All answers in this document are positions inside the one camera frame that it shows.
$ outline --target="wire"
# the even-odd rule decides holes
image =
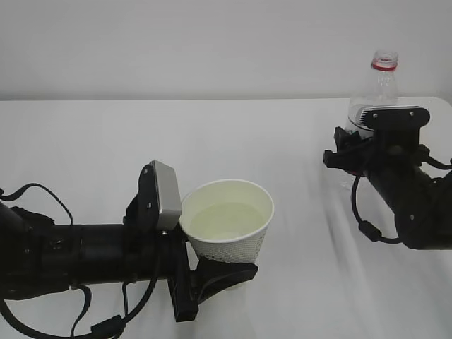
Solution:
[[[427,156],[427,159],[425,160],[425,162],[427,164],[429,164],[430,166],[437,168],[438,170],[444,170],[444,171],[452,170],[452,165],[443,164],[442,162],[439,162],[438,160],[436,160],[430,156]]]
[[[39,187],[40,189],[43,189],[48,194],[50,194],[52,196],[52,198],[55,199],[57,201],[57,203],[59,203],[59,205],[66,211],[66,214],[69,216],[69,221],[71,223],[70,225],[71,226],[73,225],[73,218],[72,218],[72,214],[69,211],[69,209],[63,204],[63,202],[57,197],[57,195],[54,192],[50,191],[44,185],[32,182],[31,184],[26,184],[24,187],[19,188],[16,192],[14,192],[8,196],[4,196],[3,195],[4,191],[2,189],[0,189],[0,200],[15,201],[15,200],[19,199],[25,193],[25,191],[27,191],[30,187]]]
[[[356,195],[358,190],[358,184],[361,179],[361,176],[364,174],[364,168],[367,166],[368,162],[365,162],[365,164],[362,166],[362,169],[357,173],[357,176],[355,177],[355,180],[353,181],[352,186],[352,194],[351,194],[351,201],[352,201],[352,211],[353,215],[355,216],[356,221],[359,224],[359,230],[368,237],[373,242],[383,242],[385,244],[399,244],[402,242],[400,237],[397,238],[386,238],[381,235],[381,231],[373,226],[369,221],[363,220],[361,218],[361,215],[359,215],[357,202],[356,202]]]
[[[155,288],[155,284],[157,283],[158,275],[160,273],[160,255],[157,251],[155,255],[155,262],[154,262],[154,271],[153,276],[151,280],[149,281],[149,285],[146,288],[146,291],[141,298],[140,302],[135,306],[135,308],[132,310],[130,314],[125,315],[124,318],[121,319],[121,327],[125,328],[126,324],[130,322],[133,318],[136,317],[138,313],[143,309],[143,307],[148,302],[151,294],[153,293],[153,290]],[[26,326],[24,323],[19,321],[14,314],[12,314],[11,310],[9,309],[8,305],[5,303],[4,299],[0,299],[0,314],[5,318],[5,321],[13,327],[18,332],[22,333],[23,335],[26,335],[28,337],[34,338],[34,339],[105,339],[108,335],[106,335],[105,332],[97,332],[97,333],[89,333],[85,335],[75,335],[74,337],[61,337],[57,335],[50,335],[46,333],[42,333],[39,331],[36,331],[35,329]]]
[[[86,312],[88,312],[88,309],[90,308],[91,305],[91,300],[93,299],[93,294],[91,293],[89,287],[80,285],[77,286],[77,289],[82,290],[83,294],[85,295],[85,303],[83,304],[82,312],[80,312],[80,315],[72,325],[71,334],[69,336],[71,339],[74,338],[76,326],[78,325],[80,320],[85,316]]]
[[[129,282],[123,282],[122,283],[122,296],[124,298],[124,316],[126,316],[129,313],[129,298],[127,297],[127,285]],[[121,337],[122,333],[124,333],[124,330],[118,334],[116,334],[113,339],[119,339]]]

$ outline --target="black robotic arm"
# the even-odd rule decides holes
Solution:
[[[142,300],[134,309],[108,319],[75,339],[118,338],[126,324],[148,301],[157,279],[166,279],[176,321],[194,320],[201,302],[214,294],[254,278],[252,263],[222,263],[200,258],[190,270],[187,238],[178,221],[181,214],[174,170],[153,161],[141,171],[138,193],[126,209],[122,224],[74,225],[64,204],[39,184],[24,186],[0,200],[13,201],[38,186],[50,193],[69,214],[68,225],[55,225],[46,215],[0,203],[0,312],[17,331],[36,339],[62,339],[22,324],[5,300],[23,300],[49,293],[82,289],[86,285],[149,280]]]

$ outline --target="white table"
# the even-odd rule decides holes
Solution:
[[[430,110],[422,142],[447,162],[452,107],[435,98],[403,102]],[[191,323],[174,322],[160,281],[124,338],[449,339],[452,253],[370,243],[357,230],[339,171],[323,166],[346,111],[346,99],[0,102],[0,187],[43,183],[76,223],[120,222],[152,159],[176,169],[182,195],[220,178],[270,191],[276,213],[256,278],[209,299]],[[358,203],[366,219],[395,234],[390,210],[369,184]],[[37,189],[20,204],[67,221]],[[146,285],[131,287],[132,304]],[[122,314],[118,284],[96,286],[93,295],[80,334]],[[67,292],[9,304],[32,327],[68,335],[82,301],[81,292]],[[3,320],[0,336],[22,338]]]

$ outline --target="clear plastic bottle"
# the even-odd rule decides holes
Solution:
[[[394,71],[398,65],[395,52],[376,51],[371,68],[350,99],[348,120],[345,130],[359,131],[361,138],[372,136],[372,132],[359,122],[361,108],[371,106],[396,105],[398,89]]]

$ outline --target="paper cup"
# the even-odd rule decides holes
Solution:
[[[258,184],[219,180],[182,201],[180,225],[198,256],[254,263],[274,211],[273,199]]]

